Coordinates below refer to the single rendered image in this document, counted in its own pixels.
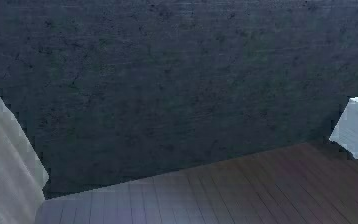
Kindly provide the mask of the white cabinet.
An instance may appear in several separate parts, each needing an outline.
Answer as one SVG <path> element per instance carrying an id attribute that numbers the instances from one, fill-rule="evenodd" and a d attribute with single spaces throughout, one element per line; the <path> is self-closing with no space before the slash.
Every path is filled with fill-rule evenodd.
<path id="1" fill-rule="evenodd" d="M 329 140 L 336 142 L 358 159 L 358 97 L 350 98 Z"/>

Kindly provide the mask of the pale grey cloth-covered bed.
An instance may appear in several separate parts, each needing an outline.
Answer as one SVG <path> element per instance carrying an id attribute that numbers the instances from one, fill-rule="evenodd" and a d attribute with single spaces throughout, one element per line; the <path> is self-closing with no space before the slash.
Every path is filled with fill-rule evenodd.
<path id="1" fill-rule="evenodd" d="M 0 97 L 0 224 L 34 224 L 48 173 Z"/>

